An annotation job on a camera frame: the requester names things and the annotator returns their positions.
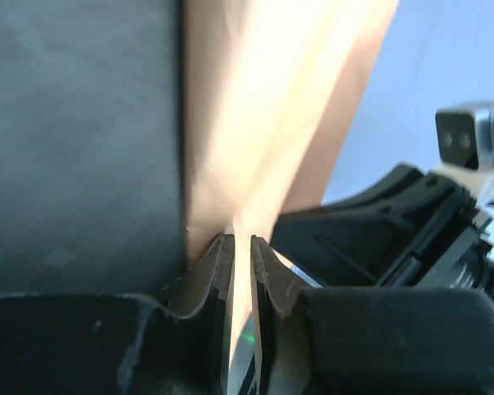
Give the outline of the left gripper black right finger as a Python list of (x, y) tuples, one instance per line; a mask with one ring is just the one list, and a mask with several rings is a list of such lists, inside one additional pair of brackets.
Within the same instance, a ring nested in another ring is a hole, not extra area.
[(314, 288), (250, 241), (261, 394), (494, 394), (494, 302), (477, 290)]

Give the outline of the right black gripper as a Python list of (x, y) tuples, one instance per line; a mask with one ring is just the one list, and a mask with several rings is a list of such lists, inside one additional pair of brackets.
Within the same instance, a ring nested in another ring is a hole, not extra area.
[(270, 244), (298, 273), (269, 283), (289, 314), (310, 286), (446, 287), (494, 301), (494, 202), (449, 175), (398, 165), (357, 195), (281, 215)]

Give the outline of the kraft wrapping paper sheet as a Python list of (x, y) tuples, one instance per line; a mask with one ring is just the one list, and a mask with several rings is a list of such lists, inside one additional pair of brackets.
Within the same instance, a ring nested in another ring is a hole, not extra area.
[(318, 206), (394, 1), (187, 1), (188, 255), (235, 235), (231, 344), (251, 310), (249, 241)]

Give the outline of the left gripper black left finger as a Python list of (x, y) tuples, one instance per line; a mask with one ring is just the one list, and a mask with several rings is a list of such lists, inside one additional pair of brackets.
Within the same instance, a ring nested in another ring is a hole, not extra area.
[(0, 394), (223, 394), (235, 238), (156, 296), (0, 295)]

